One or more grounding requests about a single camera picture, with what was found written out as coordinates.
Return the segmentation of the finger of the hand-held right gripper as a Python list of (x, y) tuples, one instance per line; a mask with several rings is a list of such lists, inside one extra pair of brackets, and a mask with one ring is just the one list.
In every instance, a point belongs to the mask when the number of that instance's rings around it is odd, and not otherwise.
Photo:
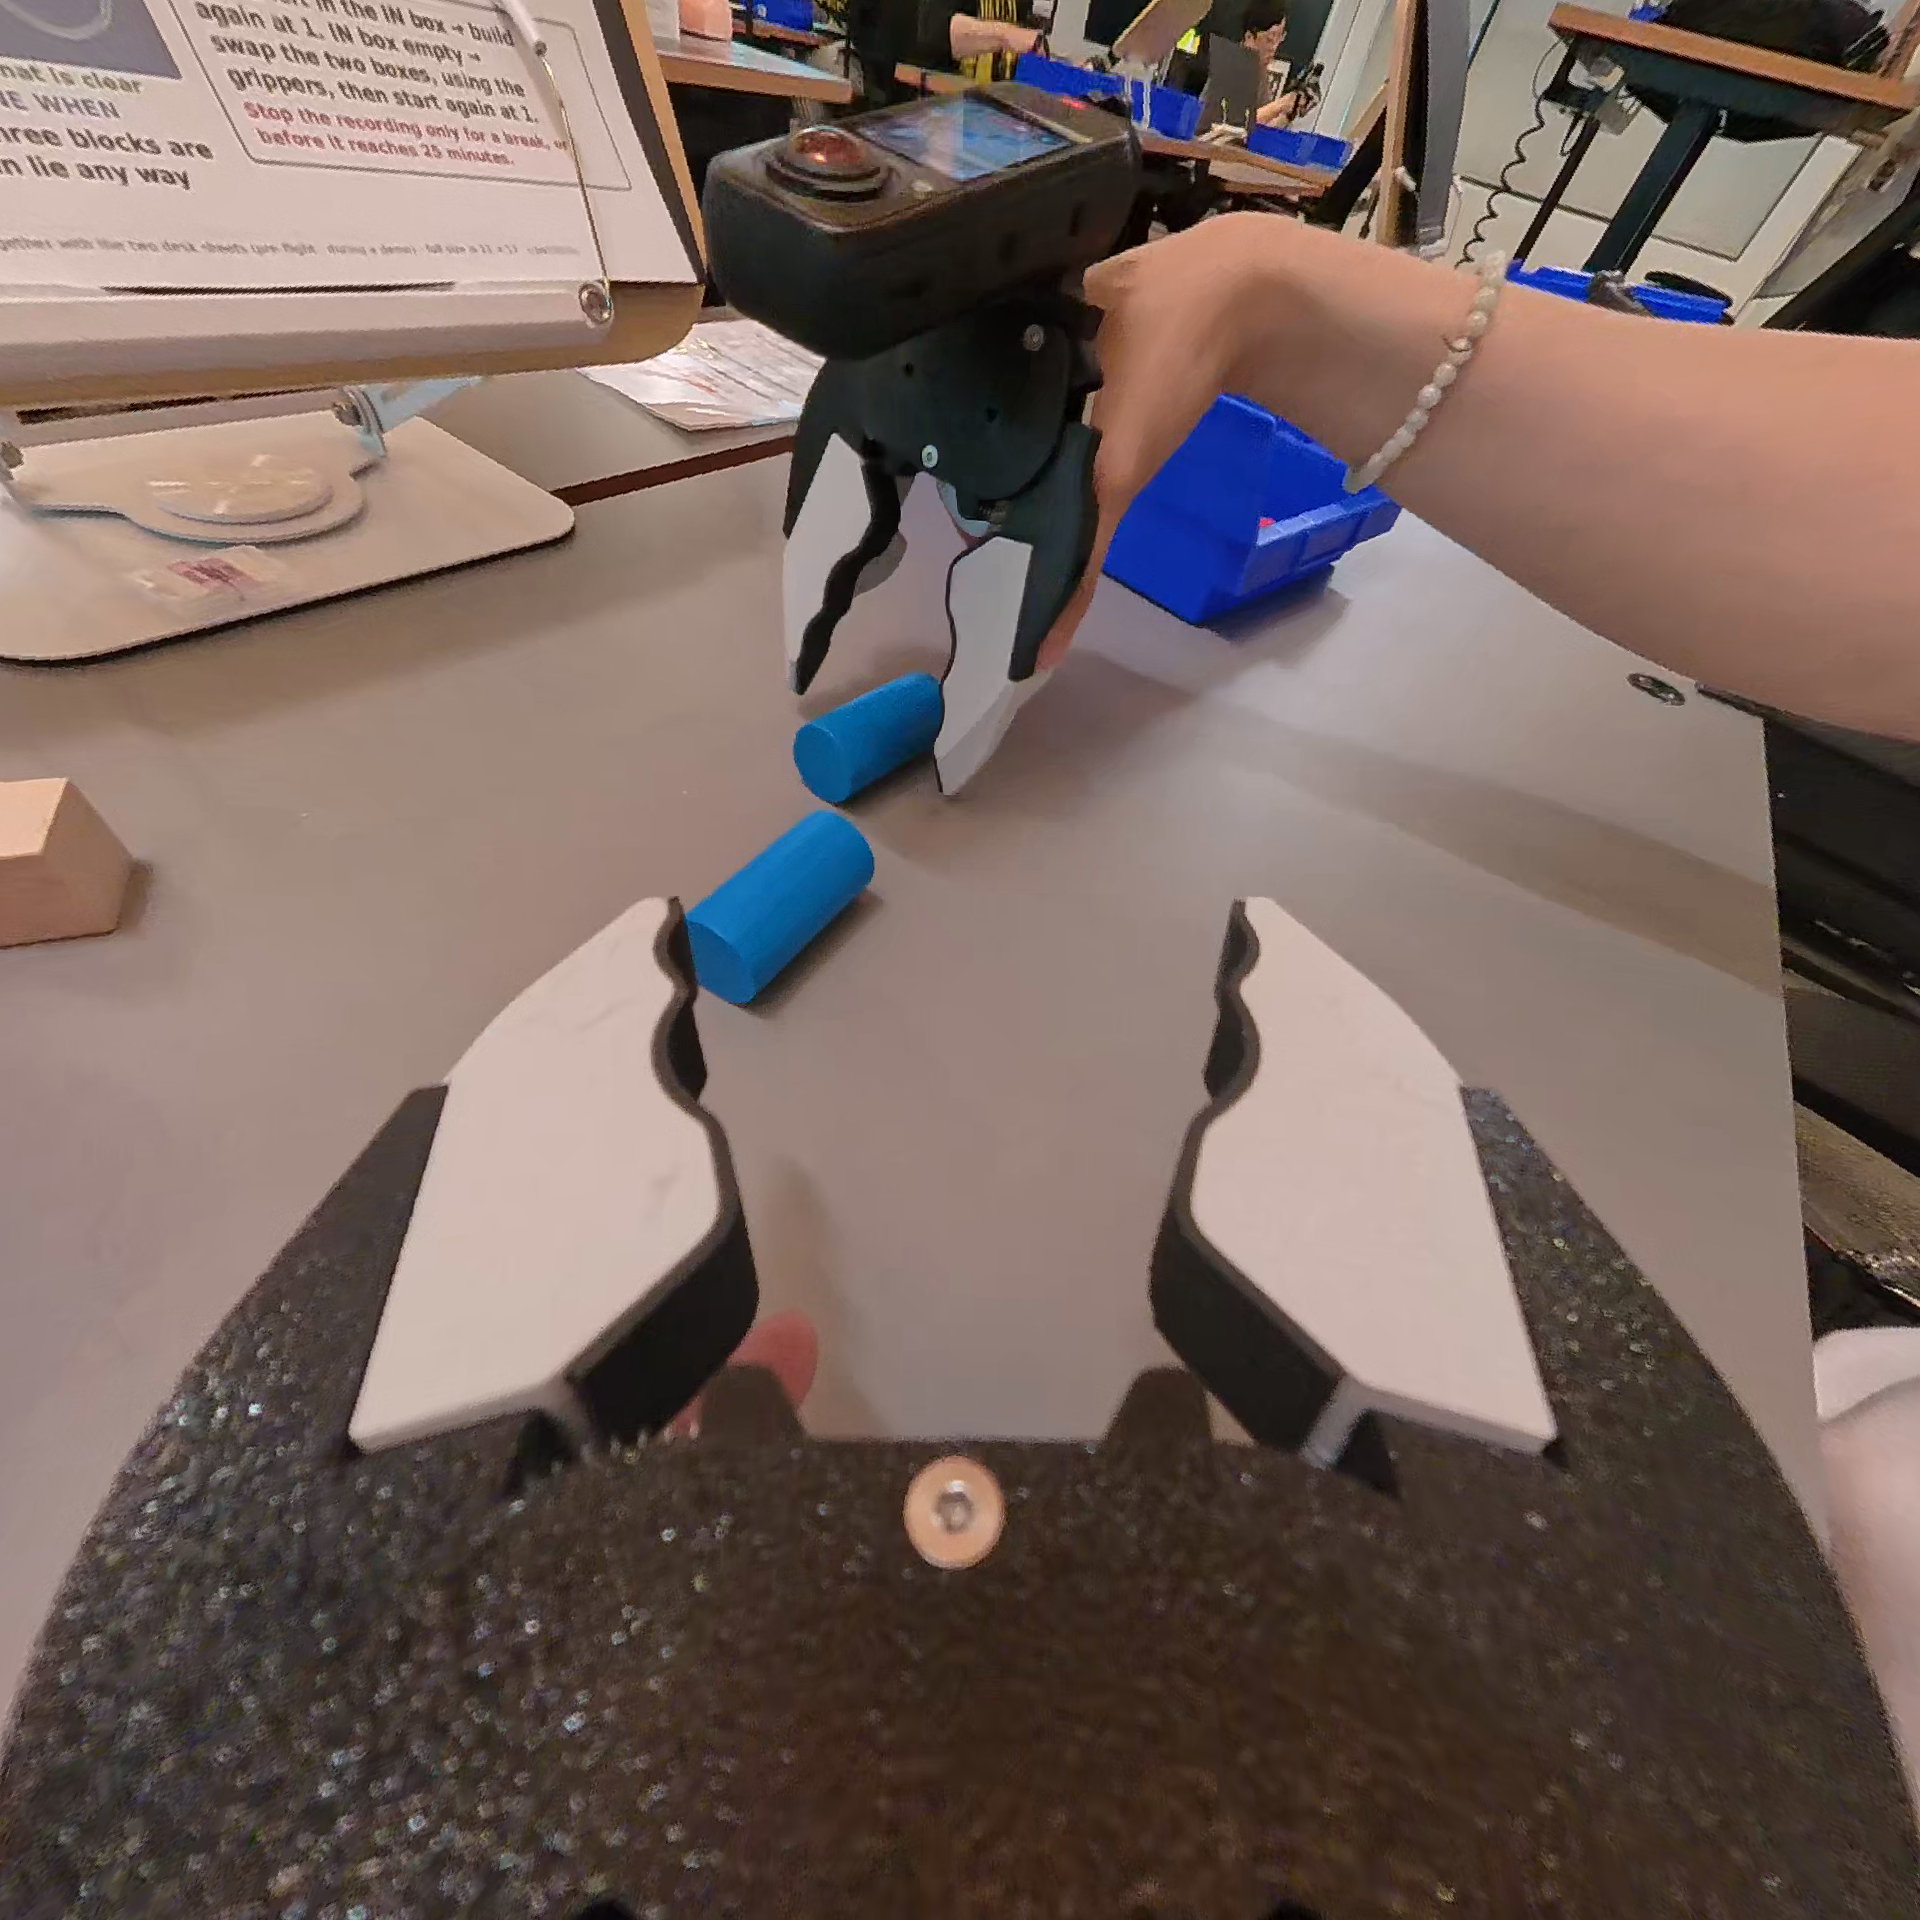
[(932, 771), (944, 799), (960, 796), (991, 763), (1020, 710), (1046, 687), (1035, 670), (1017, 681), (1017, 625), (1033, 550), (990, 539), (948, 568), (944, 611), (948, 660), (940, 676), (942, 719)]
[(855, 598), (883, 585), (904, 554), (904, 483), (829, 437), (784, 535), (780, 564), (785, 685), (808, 693)]

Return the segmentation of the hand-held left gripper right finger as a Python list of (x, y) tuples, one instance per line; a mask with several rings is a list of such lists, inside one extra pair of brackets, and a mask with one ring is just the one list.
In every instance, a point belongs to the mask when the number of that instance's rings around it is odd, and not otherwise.
[(1454, 1067), (1278, 902), (1238, 898), (1203, 1103), (1150, 1261), (1163, 1344), (1254, 1445), (1358, 1465), (1388, 1423), (1558, 1443)]

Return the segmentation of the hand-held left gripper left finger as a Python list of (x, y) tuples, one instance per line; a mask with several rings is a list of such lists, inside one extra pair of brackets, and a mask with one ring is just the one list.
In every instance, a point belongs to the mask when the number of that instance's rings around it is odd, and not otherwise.
[(757, 1315), (697, 996), (680, 902), (643, 898), (457, 1059), (347, 1420), (358, 1452), (522, 1417), (620, 1446), (697, 1430)]

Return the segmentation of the blue wooden cylinder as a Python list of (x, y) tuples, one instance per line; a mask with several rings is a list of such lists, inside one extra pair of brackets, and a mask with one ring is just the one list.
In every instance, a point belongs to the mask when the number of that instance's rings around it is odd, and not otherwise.
[(704, 994), (750, 1005), (872, 885), (864, 832), (813, 810), (771, 839), (683, 913), (692, 970)]
[(805, 721), (792, 738), (792, 763), (809, 796), (841, 806), (929, 756), (942, 726), (940, 681), (901, 675)]

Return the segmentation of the blue plastic bin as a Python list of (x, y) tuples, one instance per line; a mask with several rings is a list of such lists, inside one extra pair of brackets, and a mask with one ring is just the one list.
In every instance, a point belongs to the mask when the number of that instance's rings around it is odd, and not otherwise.
[(1380, 489), (1245, 397), (1219, 397), (1134, 498), (1103, 577), (1195, 628), (1326, 589), (1401, 516)]

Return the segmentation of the light wooden arch block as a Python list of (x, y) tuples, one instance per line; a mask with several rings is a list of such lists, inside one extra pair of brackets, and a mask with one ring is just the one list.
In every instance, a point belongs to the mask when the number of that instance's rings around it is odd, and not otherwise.
[(115, 933), (131, 870), (131, 854), (72, 781), (2, 781), (2, 948)]

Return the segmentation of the person's right forearm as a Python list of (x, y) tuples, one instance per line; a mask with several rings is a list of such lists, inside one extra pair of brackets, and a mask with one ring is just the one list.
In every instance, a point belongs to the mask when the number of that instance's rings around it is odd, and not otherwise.
[(1376, 485), (1637, 658), (1915, 744), (1915, 338), (1663, 322), (1501, 286)]

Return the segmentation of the person's left hand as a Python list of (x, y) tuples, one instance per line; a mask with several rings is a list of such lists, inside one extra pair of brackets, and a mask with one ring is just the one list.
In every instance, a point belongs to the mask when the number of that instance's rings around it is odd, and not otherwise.
[(818, 1364), (818, 1330), (801, 1310), (763, 1313), (663, 1435), (692, 1441), (716, 1420), (728, 1430), (739, 1413), (762, 1426), (797, 1428)]

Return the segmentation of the person's right hand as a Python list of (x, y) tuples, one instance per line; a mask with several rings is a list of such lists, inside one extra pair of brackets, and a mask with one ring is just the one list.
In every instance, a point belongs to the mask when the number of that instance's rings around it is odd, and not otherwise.
[(1505, 286), (1500, 267), (1437, 260), (1278, 216), (1236, 213), (1098, 264), (1102, 388), (1091, 402), (1091, 559), (1037, 662), (1057, 667), (1140, 490), (1219, 397), (1301, 428), (1380, 483), (1465, 373)]

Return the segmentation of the laminated paper sheet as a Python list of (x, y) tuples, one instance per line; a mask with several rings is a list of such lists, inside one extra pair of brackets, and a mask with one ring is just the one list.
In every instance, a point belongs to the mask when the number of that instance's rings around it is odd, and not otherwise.
[(797, 425), (822, 368), (819, 354), (757, 322), (720, 318), (648, 361), (580, 373), (654, 420), (704, 435)]

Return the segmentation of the wooden board stand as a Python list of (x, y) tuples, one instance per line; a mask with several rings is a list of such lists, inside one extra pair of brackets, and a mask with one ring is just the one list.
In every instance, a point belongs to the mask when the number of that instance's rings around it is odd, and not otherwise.
[(1452, 231), (1458, 156), (1475, 49), (1470, 2), (1385, 9), (1385, 67), (1356, 141), (1358, 233), (1436, 260)]

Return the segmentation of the person's white clothing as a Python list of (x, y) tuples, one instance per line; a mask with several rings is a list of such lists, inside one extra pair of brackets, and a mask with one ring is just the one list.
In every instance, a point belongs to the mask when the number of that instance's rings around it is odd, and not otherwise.
[(1811, 1350), (1835, 1577), (1890, 1692), (1917, 1668), (1917, 1330), (1858, 1328)]

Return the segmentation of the white instruction sign stand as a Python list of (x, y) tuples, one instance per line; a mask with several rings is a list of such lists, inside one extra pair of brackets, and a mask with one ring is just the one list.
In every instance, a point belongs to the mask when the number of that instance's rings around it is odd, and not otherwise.
[(5, 667), (570, 539), (427, 423), (705, 279), (642, 5), (3, 5)]

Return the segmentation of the wooden desk with black legs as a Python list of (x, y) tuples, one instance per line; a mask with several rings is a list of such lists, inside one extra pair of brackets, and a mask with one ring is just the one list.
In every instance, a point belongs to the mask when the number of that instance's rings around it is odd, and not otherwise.
[(1582, 273), (1628, 275), (1667, 208), (1730, 120), (1778, 124), (1791, 139), (1861, 141), (1915, 109), (1915, 81), (1819, 62), (1654, 20), (1556, 5), (1547, 30), (1566, 62), (1610, 62), (1637, 100), (1667, 99), (1672, 113)]

